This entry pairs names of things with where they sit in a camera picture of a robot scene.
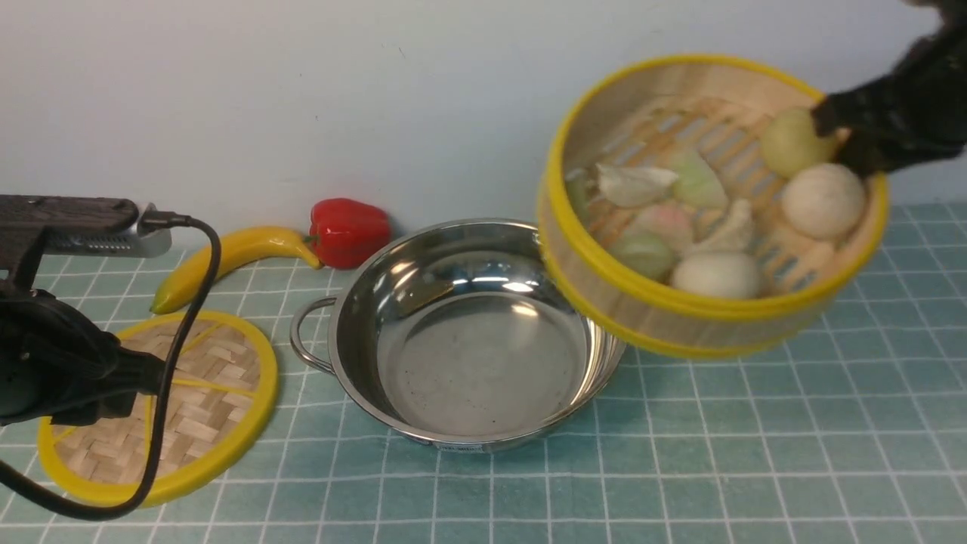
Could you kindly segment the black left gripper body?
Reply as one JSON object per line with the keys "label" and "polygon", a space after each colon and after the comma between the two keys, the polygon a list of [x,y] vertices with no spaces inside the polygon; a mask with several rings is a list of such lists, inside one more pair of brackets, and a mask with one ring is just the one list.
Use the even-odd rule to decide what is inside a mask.
{"label": "black left gripper body", "polygon": [[88,426],[131,415],[138,396],[167,389],[166,362],[124,347],[42,289],[2,283],[1,422],[48,417]]}

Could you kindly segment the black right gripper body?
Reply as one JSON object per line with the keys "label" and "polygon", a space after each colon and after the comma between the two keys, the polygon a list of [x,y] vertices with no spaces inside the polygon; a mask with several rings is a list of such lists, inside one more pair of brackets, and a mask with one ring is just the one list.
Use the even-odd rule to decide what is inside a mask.
{"label": "black right gripper body", "polygon": [[860,179],[965,152],[965,2],[913,4],[936,9],[939,29],[914,42],[890,73],[828,95],[811,110],[820,137],[846,128],[835,161]]}

